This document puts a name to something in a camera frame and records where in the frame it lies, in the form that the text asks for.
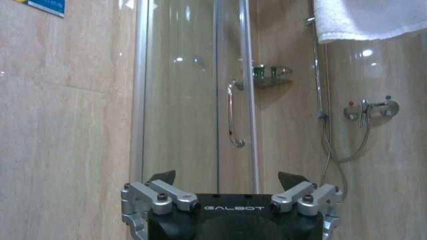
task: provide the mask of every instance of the sticker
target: sticker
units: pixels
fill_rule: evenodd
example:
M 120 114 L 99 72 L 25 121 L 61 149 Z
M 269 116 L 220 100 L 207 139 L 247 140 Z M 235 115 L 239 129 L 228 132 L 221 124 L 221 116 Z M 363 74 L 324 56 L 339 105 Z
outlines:
M 65 0 L 14 0 L 18 3 L 26 4 L 56 16 L 64 17 Z

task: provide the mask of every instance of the glass panel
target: glass panel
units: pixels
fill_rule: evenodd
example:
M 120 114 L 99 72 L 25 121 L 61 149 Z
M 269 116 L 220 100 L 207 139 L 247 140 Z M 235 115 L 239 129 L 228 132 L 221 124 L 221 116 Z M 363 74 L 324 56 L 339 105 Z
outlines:
M 217 0 L 217 117 L 219 117 L 219 189 L 221 193 L 252 193 L 252 142 L 249 127 L 248 90 L 241 59 L 241 29 L 239 0 Z M 229 132 L 228 85 L 232 88 L 233 129 Z M 236 147 L 231 134 L 244 140 Z
M 175 169 L 175 186 L 213 193 L 215 0 L 151 0 L 148 7 L 143 180 Z

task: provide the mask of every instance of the marble wall tile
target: marble wall tile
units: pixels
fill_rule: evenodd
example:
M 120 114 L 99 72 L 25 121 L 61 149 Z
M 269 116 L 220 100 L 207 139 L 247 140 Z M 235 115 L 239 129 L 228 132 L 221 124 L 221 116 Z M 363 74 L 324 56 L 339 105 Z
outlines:
M 259 46 L 255 48 L 259 50 L 259 64 L 287 66 L 293 70 L 291 83 L 256 89 L 261 187 L 265 193 L 283 190 L 279 171 L 319 181 L 319 169 L 325 160 L 320 121 L 315 116 L 312 31 L 303 24 L 308 14 L 307 1 L 257 1 Z
M 320 124 L 313 116 L 312 33 L 301 25 L 308 14 L 305 1 L 257 1 L 259 63 L 279 62 L 293 69 L 291 86 L 256 92 L 261 179 L 267 193 L 281 190 L 277 170 L 305 175 L 317 182 L 325 160 Z M 328 60 L 332 145 L 340 156 L 356 150 L 363 137 L 357 122 L 349 122 L 343 115 L 348 102 L 356 103 L 361 97 L 380 102 L 389 95 L 400 104 L 400 112 L 392 119 L 372 119 L 364 154 L 343 164 L 348 197 L 335 239 L 423 239 L 427 221 L 423 207 L 427 199 L 423 185 L 427 176 L 423 171 L 425 46 L 427 34 L 421 33 L 384 41 L 336 41 L 327 45 L 327 55 L 320 52 L 321 67 L 325 67 L 325 58 Z M 371 50 L 372 55 L 363 57 L 364 50 Z M 325 181 L 341 185 L 333 164 Z
M 361 98 L 397 101 L 391 119 L 373 117 L 363 156 L 343 164 L 348 199 L 343 205 L 340 239 L 423 239 L 427 221 L 423 171 L 427 158 L 427 34 L 383 41 L 328 44 L 333 146 L 340 156 L 353 152 L 363 130 L 341 109 Z M 369 56 L 360 54 L 371 50 Z M 327 176 L 339 182 L 336 169 Z
M 0 16 L 0 236 L 123 239 L 135 10 L 1 1 Z

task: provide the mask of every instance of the metal bracket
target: metal bracket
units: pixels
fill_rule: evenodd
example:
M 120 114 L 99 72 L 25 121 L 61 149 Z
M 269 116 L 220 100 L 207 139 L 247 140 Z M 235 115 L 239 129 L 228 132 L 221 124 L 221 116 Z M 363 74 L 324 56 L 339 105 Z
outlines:
M 159 193 L 167 193 L 172 198 L 176 207 L 181 211 L 192 211 L 200 208 L 200 203 L 196 194 L 184 192 L 161 180 L 151 181 L 148 187 Z
M 323 240 L 332 239 L 332 231 L 340 223 L 343 192 L 331 184 L 324 184 L 311 195 L 297 200 L 297 211 L 307 216 L 323 214 Z
M 140 182 L 125 184 L 120 196 L 121 221 L 129 225 L 133 239 L 148 240 L 147 213 L 152 209 L 157 215 L 168 214 L 172 211 L 172 199 Z
M 311 182 L 303 181 L 289 190 L 281 193 L 276 193 L 271 196 L 271 207 L 276 213 L 287 213 L 292 210 L 292 205 L 297 200 L 311 194 L 315 190 L 315 186 Z

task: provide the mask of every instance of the screw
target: screw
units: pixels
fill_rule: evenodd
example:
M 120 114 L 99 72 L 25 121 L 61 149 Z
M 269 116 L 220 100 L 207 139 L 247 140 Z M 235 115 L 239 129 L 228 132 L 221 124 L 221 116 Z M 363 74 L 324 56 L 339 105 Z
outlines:
M 168 195 L 167 195 L 164 192 L 159 193 L 159 194 L 157 194 L 157 200 L 159 200 L 159 201 L 165 201 L 165 200 L 168 200 Z
M 277 214 L 277 213 L 280 212 L 280 207 L 279 207 L 279 205 L 277 205 L 275 202 L 272 202 L 272 203 L 269 204 L 269 208 L 271 208 L 271 211 L 272 211 L 275 214 Z
M 312 204 L 312 203 L 313 203 L 313 200 L 315 200 L 313 195 L 311 195 L 311 194 L 305 195 L 305 196 L 301 198 L 301 200 L 303 200 L 305 203 Z
M 200 204 L 200 202 L 196 201 L 191 204 L 189 209 L 191 209 L 191 211 L 195 211 L 195 210 L 200 209 L 200 207 L 201 207 L 201 204 Z

